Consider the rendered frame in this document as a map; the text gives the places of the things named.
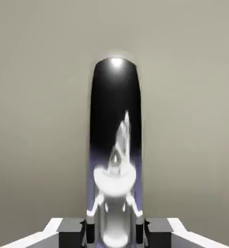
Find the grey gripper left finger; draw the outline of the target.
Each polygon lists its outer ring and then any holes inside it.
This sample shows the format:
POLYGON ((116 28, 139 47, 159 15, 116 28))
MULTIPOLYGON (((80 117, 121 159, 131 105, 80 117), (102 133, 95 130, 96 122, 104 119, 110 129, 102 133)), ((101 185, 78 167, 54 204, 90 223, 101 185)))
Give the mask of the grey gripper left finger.
POLYGON ((44 229, 0 248, 86 248, 85 220, 53 217, 44 229))

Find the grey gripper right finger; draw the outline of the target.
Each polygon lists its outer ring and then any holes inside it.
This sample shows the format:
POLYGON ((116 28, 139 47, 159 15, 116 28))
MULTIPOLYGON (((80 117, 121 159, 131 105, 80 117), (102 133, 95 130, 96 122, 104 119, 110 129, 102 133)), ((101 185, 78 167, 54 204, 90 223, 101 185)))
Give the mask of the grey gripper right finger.
POLYGON ((229 248, 186 229, 176 217, 145 219, 145 248, 229 248))

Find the beige cabinet door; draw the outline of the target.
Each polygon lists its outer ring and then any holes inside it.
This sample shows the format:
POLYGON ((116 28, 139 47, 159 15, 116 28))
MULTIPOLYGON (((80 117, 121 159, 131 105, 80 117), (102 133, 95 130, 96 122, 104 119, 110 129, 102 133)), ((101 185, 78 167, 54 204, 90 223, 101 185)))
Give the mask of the beige cabinet door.
POLYGON ((108 55, 137 65, 145 215, 229 246, 229 0, 0 0, 0 246, 84 217, 108 55))

